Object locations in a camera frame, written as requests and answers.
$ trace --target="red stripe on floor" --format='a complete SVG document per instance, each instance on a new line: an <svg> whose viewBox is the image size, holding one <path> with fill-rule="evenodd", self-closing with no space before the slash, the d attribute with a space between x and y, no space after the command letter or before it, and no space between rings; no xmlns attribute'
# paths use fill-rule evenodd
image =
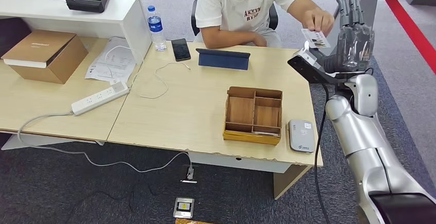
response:
<svg viewBox="0 0 436 224"><path fill-rule="evenodd" d="M436 74L436 50L433 45L425 38L424 34L407 14L398 0L385 0L389 8L394 13L396 19L406 31L415 47L421 53L427 64Z"/></svg>

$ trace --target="black phone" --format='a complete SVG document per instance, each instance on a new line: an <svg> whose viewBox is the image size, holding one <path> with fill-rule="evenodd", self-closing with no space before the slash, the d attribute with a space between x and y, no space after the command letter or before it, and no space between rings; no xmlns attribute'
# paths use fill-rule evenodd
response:
<svg viewBox="0 0 436 224"><path fill-rule="evenodd" d="M176 57L176 61L185 61L191 59L191 54L189 53L186 39L183 38L172 40L171 44L173 45L173 52L174 56Z"/></svg>

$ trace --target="floor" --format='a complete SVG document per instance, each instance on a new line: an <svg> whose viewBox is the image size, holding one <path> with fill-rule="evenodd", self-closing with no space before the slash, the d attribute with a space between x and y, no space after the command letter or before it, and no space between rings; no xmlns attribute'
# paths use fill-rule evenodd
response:
<svg viewBox="0 0 436 224"><path fill-rule="evenodd" d="M161 13L170 40L193 40L190 28L192 1L142 0L144 6L155 5ZM334 0L314 1L328 11L334 11L336 7ZM412 7L404 0L399 1L436 47L436 7ZM278 10L278 13L277 31L283 45L301 47L304 39L299 31L301 26L283 11ZM436 103L436 77L384 0L378 2L374 29L376 61L372 64L379 82L382 125L405 168L436 196L436 146L433 144L436 141L433 132L436 128L433 105ZM322 89L313 87L312 95L319 120ZM322 152L326 166L319 172L327 211L334 223L356 223L351 172L330 122L324 129ZM92 147L73 143L60 147L89 150L100 162L128 158L138 167L162 165L174 154L116 144ZM312 170L283 198L273 201L270 173L217 166L201 165L204 181L180 190L176 175L180 174L181 163L187 163L187 160L177 159L173 166L162 172L138 175L121 166L95 168L80 156L34 149L0 152L0 222L144 223L148 220L146 223L172 223L174 199L186 195L198 200L194 213L198 220L216 223L323 223ZM127 197L117 201L105 194Z"/></svg>

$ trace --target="light wood tabletop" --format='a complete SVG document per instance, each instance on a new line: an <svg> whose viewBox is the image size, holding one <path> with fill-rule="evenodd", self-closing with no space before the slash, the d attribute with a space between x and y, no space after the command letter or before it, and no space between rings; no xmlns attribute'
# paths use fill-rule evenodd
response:
<svg viewBox="0 0 436 224"><path fill-rule="evenodd" d="M81 40L89 54L65 84L25 80L0 60L0 131L16 132L24 122L35 116L68 112L73 102L109 87L108 82L84 78L88 66L103 50L107 39ZM125 98L121 97L80 116L37 120L26 126L24 132L104 141Z"/></svg>
<svg viewBox="0 0 436 224"><path fill-rule="evenodd" d="M198 66L195 49L204 48L204 44L188 43L192 59L184 63L191 70L182 64L170 64L159 70L158 75L168 84L168 92L157 99L141 98L140 95L156 96L165 90L154 72L174 62L171 43L167 45L163 52L150 50L147 54L109 135L109 142L314 165L314 153L290 149L288 131L284 129L290 119L315 124L308 82L287 64L295 50L235 46L229 50L249 52L251 56L248 70L234 70ZM278 145L223 139L230 86L283 91L283 129ZM322 165L320 154L318 165Z"/></svg>

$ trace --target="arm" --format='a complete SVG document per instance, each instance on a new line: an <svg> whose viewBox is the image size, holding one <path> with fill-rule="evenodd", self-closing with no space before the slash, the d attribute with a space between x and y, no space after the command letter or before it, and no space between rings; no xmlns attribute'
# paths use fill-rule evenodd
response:
<svg viewBox="0 0 436 224"><path fill-rule="evenodd" d="M266 40L252 31L220 30L219 26L200 28L203 42L207 48L223 48L253 42L256 46L266 47Z"/></svg>
<svg viewBox="0 0 436 224"><path fill-rule="evenodd" d="M326 35L335 21L331 14L319 8L312 0L295 0L287 12L301 22L304 28L322 31Z"/></svg>
<svg viewBox="0 0 436 224"><path fill-rule="evenodd" d="M280 7L296 18L304 28L328 34L334 18L319 8L312 0L274 0Z"/></svg>

